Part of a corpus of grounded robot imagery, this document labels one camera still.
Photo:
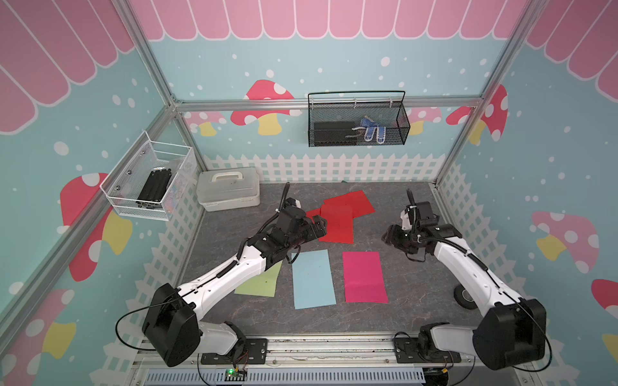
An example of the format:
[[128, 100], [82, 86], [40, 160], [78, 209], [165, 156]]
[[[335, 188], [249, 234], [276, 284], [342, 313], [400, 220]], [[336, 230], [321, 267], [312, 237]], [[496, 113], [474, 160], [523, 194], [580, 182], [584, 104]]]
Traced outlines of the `blue paper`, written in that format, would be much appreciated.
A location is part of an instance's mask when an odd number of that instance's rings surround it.
[[296, 310], [336, 305], [327, 250], [301, 253], [291, 267]]

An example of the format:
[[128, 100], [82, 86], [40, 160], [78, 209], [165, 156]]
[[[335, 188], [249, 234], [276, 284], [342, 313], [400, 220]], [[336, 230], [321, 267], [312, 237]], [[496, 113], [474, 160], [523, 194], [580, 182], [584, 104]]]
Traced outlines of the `large green paper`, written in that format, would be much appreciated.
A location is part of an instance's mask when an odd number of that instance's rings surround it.
[[244, 282], [234, 293], [239, 295], [248, 295], [256, 297], [273, 298], [278, 281], [278, 275], [282, 268], [282, 263], [279, 262], [273, 265], [270, 269], [260, 275]]

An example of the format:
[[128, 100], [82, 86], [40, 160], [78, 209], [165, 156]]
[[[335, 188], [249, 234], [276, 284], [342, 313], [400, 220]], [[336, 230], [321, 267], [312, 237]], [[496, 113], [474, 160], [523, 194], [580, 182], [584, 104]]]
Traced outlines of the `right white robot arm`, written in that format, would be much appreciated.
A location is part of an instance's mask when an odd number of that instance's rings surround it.
[[404, 252], [408, 260], [418, 251], [435, 257], [458, 281], [456, 302], [482, 316], [476, 327], [451, 323], [422, 326], [414, 339], [421, 360], [433, 355], [471, 355], [491, 370], [514, 368], [527, 372], [527, 363], [554, 359], [547, 336], [547, 311], [537, 299], [525, 299], [474, 254], [454, 225], [441, 224], [427, 201], [411, 190], [400, 225], [389, 226], [383, 241]]

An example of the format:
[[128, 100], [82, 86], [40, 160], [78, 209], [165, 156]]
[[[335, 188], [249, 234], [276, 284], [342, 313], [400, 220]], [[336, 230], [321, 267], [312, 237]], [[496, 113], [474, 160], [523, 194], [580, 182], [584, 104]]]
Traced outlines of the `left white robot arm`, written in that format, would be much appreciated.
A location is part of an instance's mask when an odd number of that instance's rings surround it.
[[326, 236], [327, 227], [325, 218], [307, 215], [299, 201], [283, 193], [275, 214], [230, 259], [193, 281], [156, 290], [143, 334], [169, 367], [195, 354], [222, 355], [238, 363], [246, 356], [246, 336], [233, 323], [206, 323], [204, 316], [249, 279], [279, 262], [293, 262], [289, 253]]

